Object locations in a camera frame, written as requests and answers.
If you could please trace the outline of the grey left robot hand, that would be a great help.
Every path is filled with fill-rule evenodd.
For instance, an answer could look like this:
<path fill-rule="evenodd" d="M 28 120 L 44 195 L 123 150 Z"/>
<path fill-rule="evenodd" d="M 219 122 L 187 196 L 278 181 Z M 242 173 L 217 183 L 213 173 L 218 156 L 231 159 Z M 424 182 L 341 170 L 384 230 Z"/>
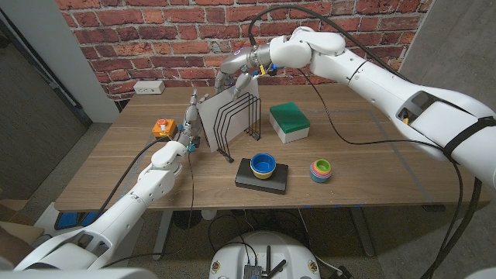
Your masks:
<path fill-rule="evenodd" d="M 204 95 L 198 101 L 198 90 L 195 88 L 190 98 L 190 104 L 186 108 L 184 121 L 178 133 L 177 141 L 188 148 L 191 152 L 195 148 L 199 148 L 201 141 L 202 120 L 198 112 L 198 103 L 204 102 L 208 98 L 208 94 Z"/>

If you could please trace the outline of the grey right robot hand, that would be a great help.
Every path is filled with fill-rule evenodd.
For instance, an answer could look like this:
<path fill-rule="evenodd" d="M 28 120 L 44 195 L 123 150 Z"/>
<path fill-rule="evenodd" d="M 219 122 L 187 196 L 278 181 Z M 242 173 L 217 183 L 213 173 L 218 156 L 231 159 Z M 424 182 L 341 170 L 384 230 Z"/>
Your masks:
<path fill-rule="evenodd" d="M 239 93 L 251 82 L 250 69 L 270 65 L 269 45 L 244 47 L 229 55 L 221 64 L 220 70 L 215 78 L 215 93 L 221 93 L 225 87 L 226 78 L 241 70 L 240 76 L 235 83 L 232 99 L 236 99 Z"/>

